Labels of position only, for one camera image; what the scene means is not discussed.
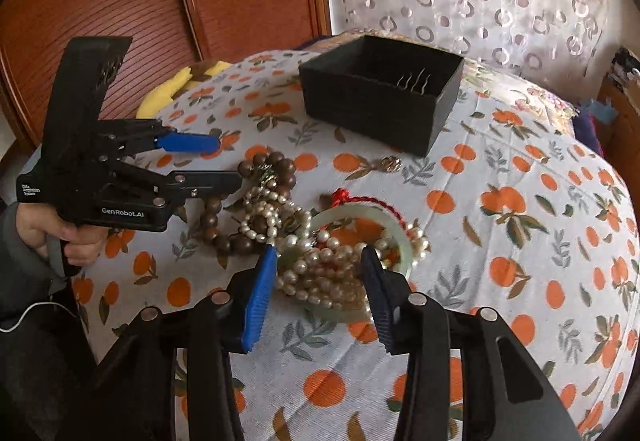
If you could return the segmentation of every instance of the yellow fabric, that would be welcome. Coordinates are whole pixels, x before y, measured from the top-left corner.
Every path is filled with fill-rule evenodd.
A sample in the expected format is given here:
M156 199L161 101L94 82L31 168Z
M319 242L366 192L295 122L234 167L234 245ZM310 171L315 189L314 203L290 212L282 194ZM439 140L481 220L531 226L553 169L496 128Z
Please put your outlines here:
M154 88L145 99L142 100L136 113L136 119L148 119L154 117L158 110L166 107L173 101L172 96L191 80L191 68L185 67L173 78Z
M208 74L209 76L215 76L216 74L220 74L220 72L224 71L225 69L231 67L231 64L228 62L223 62L222 60L220 60L217 64L215 64L212 68L207 69L205 71L205 74Z

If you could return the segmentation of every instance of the red string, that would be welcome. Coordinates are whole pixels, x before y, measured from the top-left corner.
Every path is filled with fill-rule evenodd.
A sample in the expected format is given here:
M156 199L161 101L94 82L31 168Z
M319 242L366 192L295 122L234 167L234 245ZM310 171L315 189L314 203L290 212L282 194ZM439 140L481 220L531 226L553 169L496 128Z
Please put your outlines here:
M406 221L402 218L402 215L391 204L387 204L385 201L375 197L351 197L351 194L344 188L338 188L332 195L331 207L335 208L345 202L372 202L378 206L382 206L385 210L389 211L398 220L400 225L404 227Z

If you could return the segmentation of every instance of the orange fruit pattern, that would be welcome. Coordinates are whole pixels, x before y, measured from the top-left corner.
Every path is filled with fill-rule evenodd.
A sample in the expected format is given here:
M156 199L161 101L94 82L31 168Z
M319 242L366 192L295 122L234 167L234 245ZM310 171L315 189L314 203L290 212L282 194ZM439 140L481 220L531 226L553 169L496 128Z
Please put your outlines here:
M347 388L338 373L323 369L309 374L303 392L316 407L333 407L344 399Z

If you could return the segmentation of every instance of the white cable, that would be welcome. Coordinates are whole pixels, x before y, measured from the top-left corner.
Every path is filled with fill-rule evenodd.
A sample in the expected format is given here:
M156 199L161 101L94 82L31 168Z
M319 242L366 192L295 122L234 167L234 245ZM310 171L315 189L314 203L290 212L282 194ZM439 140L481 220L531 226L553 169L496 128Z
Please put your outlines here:
M58 306L58 307L62 307L62 309L64 309L67 313L69 313L73 318L76 318L76 315L74 315L71 311L69 311L69 309L67 309L66 307L64 307L62 304L59 304L58 302L36 302L34 304L31 304L29 307L27 307L27 309L24 310L24 313L22 313L22 316L20 316L20 319L17 321L17 323L9 328L9 329L0 329L0 333L10 333L12 331L15 331L15 329L17 329L20 324L22 323L23 318L26 316L26 314L31 311L34 307L36 306L44 306L44 305L52 305L52 306Z

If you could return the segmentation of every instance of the floral tablecloth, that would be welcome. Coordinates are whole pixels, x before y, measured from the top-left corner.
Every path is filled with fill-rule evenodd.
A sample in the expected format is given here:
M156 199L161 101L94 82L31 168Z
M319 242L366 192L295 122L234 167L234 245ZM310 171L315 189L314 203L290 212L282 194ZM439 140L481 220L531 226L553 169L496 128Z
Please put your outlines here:
M135 163L165 173L234 169L268 147L294 159L298 204L318 207L321 194L343 186L420 218L431 252L411 282L449 309L496 308L544 368L584 438L596 437L622 399L638 344L640 247L622 180L554 128L546 112L536 119L526 106L480 88L477 68L467 68L428 157L398 154L398 172L378 171L375 161L397 152L305 115L297 69L313 55L252 56L160 112L179 130L220 136L215 154L153 151ZM500 83L499 74L479 72ZM98 359L142 307L171 312L194 305L254 265L255 257L219 262L200 243L201 211L201 201L189 201L164 233L112 236L74 280ZM223 211L220 229L235 226ZM460 360L451 364L450 435L459 438ZM232 370L248 440L392 439L406 357L387 356L371 325L325 322L274 294L260 342L247 356L232 355ZM187 439L183 367L176 377L177 439Z

